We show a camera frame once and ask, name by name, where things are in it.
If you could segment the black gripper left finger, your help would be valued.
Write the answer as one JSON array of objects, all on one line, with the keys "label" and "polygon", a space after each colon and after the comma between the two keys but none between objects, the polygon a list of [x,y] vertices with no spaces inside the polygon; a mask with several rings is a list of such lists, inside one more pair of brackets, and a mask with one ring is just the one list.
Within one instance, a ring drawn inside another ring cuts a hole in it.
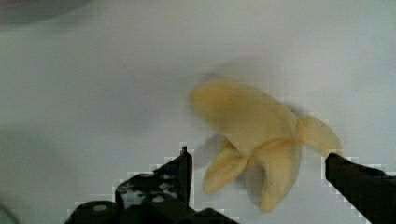
[{"label": "black gripper left finger", "polygon": [[170,196],[190,202],[192,155],[183,146],[179,155],[150,173],[140,173],[116,187],[115,202],[123,209],[141,205],[149,196]]}]

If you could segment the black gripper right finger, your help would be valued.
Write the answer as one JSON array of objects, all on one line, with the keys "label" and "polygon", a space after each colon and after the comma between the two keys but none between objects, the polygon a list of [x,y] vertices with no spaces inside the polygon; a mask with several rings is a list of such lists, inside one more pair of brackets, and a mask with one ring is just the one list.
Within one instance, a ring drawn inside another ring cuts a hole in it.
[{"label": "black gripper right finger", "polygon": [[371,224],[396,223],[394,175],[330,153],[325,177]]}]

